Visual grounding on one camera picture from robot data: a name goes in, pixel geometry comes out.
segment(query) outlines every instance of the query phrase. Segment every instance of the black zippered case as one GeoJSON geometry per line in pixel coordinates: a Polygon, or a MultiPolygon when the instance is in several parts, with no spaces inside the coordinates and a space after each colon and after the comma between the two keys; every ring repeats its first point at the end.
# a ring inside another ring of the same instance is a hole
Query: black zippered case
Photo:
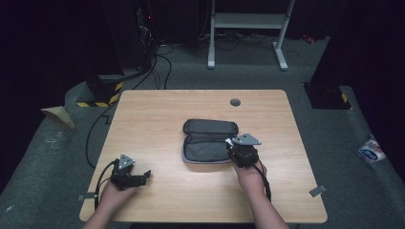
{"type": "Polygon", "coordinates": [[[182,159],[188,163],[229,162],[225,140],[239,133],[235,122],[188,119],[182,131],[187,134],[182,145],[182,159]]]}

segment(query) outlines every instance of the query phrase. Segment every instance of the white metal stand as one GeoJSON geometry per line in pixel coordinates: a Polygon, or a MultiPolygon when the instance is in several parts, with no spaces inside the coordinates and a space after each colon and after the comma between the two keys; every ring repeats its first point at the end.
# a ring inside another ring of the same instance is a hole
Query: white metal stand
{"type": "Polygon", "coordinates": [[[208,69],[215,68],[215,29],[216,28],[242,28],[242,29],[278,29],[279,39],[273,42],[273,47],[282,71],[288,70],[286,59],[281,51],[284,36],[291,17],[295,0],[289,0],[286,14],[258,14],[258,13],[216,13],[215,0],[212,0],[211,30],[208,50],[208,69]]]}

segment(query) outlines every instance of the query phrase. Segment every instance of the human hand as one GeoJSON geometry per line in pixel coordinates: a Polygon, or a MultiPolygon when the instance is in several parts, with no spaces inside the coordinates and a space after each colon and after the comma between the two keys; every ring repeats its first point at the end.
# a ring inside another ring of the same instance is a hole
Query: human hand
{"type": "MultiPolygon", "coordinates": [[[[239,168],[235,163],[232,162],[233,168],[238,175],[238,181],[245,192],[250,194],[265,194],[265,183],[263,182],[262,176],[253,167],[239,168]]],[[[262,164],[262,161],[258,160],[254,164],[263,174],[266,176],[266,166],[262,164]]]]}
{"type": "Polygon", "coordinates": [[[104,186],[97,208],[108,210],[112,215],[137,191],[137,189],[138,187],[131,187],[121,191],[109,180],[104,186]]]}

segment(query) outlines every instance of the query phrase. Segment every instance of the small round hole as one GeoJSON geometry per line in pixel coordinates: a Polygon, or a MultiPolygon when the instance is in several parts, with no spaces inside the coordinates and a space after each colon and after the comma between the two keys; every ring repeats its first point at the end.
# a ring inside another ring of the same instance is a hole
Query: small round hole
{"type": "Polygon", "coordinates": [[[237,98],[232,98],[230,100],[230,105],[234,106],[234,107],[238,107],[241,105],[241,100],[237,99],[237,98]]]}

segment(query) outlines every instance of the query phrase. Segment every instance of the yellow and black tape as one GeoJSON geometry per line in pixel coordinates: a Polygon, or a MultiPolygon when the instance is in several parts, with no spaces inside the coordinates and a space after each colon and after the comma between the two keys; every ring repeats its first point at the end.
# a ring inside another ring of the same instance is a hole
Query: yellow and black tape
{"type": "Polygon", "coordinates": [[[122,88],[123,83],[120,82],[116,84],[114,92],[111,94],[110,100],[106,101],[77,101],[76,104],[78,107],[109,107],[117,102],[119,92],[122,88]]]}

